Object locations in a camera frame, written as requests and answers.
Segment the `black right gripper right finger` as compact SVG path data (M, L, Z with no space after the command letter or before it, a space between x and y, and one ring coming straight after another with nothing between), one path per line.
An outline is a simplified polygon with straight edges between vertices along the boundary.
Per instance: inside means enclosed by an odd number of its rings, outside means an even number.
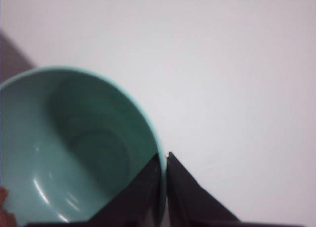
M173 153L167 158L172 227L242 227L243 223L194 179Z

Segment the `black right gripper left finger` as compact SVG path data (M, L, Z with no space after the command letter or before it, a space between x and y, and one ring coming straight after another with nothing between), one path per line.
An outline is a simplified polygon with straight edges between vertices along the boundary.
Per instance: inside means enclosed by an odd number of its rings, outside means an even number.
M89 227L157 227L161 167L154 155L135 179L89 221Z

